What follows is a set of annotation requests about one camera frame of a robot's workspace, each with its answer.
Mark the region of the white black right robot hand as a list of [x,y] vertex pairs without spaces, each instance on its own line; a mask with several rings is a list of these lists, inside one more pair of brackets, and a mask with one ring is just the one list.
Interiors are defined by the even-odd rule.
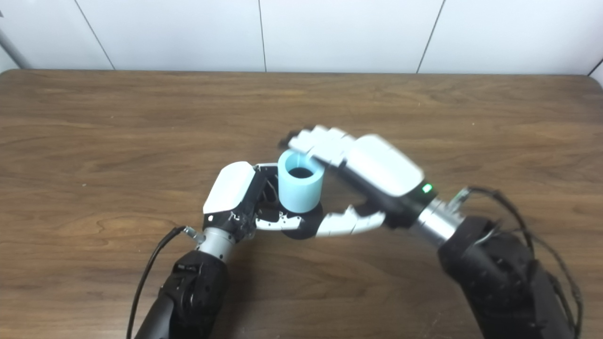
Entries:
[[353,137],[342,129],[315,125],[291,131],[279,144],[334,170],[366,199],[344,212],[326,214],[316,237],[364,233],[383,225],[410,229],[436,198],[424,171],[377,134]]

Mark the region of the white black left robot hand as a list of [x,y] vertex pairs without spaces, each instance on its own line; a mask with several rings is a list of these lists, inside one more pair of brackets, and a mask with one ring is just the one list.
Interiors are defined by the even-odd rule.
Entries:
[[304,218],[282,206],[277,180],[276,163],[239,161],[222,168],[203,206],[203,228],[223,230],[235,242],[258,229],[299,229]]

